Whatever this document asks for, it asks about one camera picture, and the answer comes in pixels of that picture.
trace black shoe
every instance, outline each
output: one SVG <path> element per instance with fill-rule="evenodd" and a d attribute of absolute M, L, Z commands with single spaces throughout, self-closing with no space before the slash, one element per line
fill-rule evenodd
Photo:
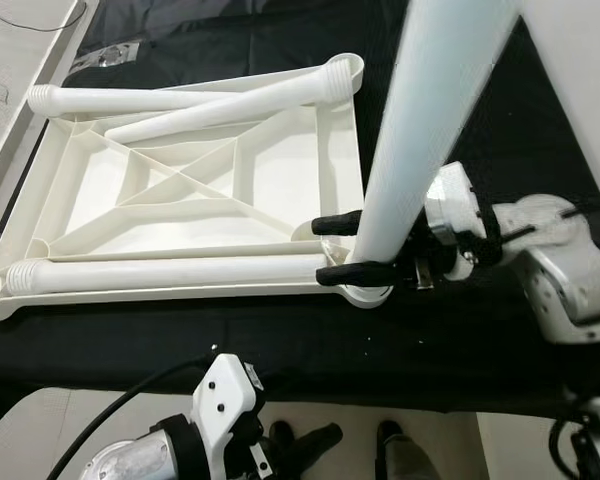
<path fill-rule="evenodd" d="M 269 438 L 281 451 L 289 448 L 296 439 L 291 425 L 283 420 L 278 420 L 271 425 L 269 428 Z"/>
<path fill-rule="evenodd" d="M 376 434 L 376 480 L 387 480 L 387 459 L 385 444 L 394 435 L 402 435 L 402 428 L 396 422 L 385 420 L 378 425 Z"/>

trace white tube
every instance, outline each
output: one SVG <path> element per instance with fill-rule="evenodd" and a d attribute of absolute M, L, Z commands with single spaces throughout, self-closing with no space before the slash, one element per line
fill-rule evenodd
<path fill-rule="evenodd" d="M 518 17 L 510 0 L 411 0 L 351 261 L 393 261 Z"/>
<path fill-rule="evenodd" d="M 353 96 L 352 80 L 349 61 L 337 59 L 314 72 L 235 97 L 113 128 L 105 137 L 118 143 L 131 143 L 309 103 L 339 102 Z"/>
<path fill-rule="evenodd" d="M 7 272 L 11 295 L 315 281 L 323 254 L 51 262 L 23 260 Z"/>
<path fill-rule="evenodd" d="M 27 101 L 34 113 L 57 117 L 65 113 L 129 113 L 174 110 L 238 95 L 234 92 L 183 92 L 107 88 L 60 88 L 34 85 Z"/>

